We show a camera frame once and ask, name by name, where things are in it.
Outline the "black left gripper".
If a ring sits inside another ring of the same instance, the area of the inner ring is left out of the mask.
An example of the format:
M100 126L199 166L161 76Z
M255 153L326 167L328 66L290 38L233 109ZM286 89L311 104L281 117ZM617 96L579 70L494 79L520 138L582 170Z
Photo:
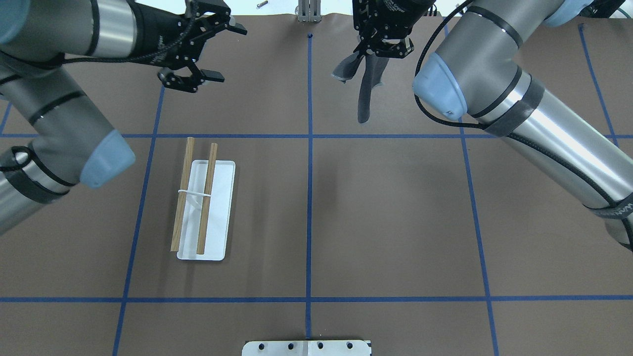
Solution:
M224 83L222 73L197 67L205 43L221 31L247 35L244 25L231 17L224 0L187 0L184 14L174 14L137 2L136 42L131 53L137 64L159 67L163 86L195 93L208 82Z

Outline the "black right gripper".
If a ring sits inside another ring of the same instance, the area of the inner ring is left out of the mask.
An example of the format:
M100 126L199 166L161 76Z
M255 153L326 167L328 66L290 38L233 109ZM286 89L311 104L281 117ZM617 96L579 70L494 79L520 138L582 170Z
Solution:
M379 56L402 59L414 50L409 35L434 0L353 0L354 28L360 42L352 58Z

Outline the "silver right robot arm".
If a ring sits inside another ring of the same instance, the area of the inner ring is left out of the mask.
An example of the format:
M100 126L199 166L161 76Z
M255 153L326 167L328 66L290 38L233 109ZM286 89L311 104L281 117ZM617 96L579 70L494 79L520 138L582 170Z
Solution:
M430 37L412 88L431 120L504 140L631 249L632 160L513 60L539 26L560 26L590 5L465 0Z

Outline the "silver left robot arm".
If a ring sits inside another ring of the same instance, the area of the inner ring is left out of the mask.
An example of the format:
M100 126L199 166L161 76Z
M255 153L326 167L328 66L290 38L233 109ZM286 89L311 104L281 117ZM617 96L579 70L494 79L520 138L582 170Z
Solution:
M38 133L1 155L2 233L77 184L99 188L136 156L65 65L136 63L160 68L163 87L195 93L219 72L196 63L208 39L246 35L223 0L187 0L174 14L135 0L3 0L1 96Z

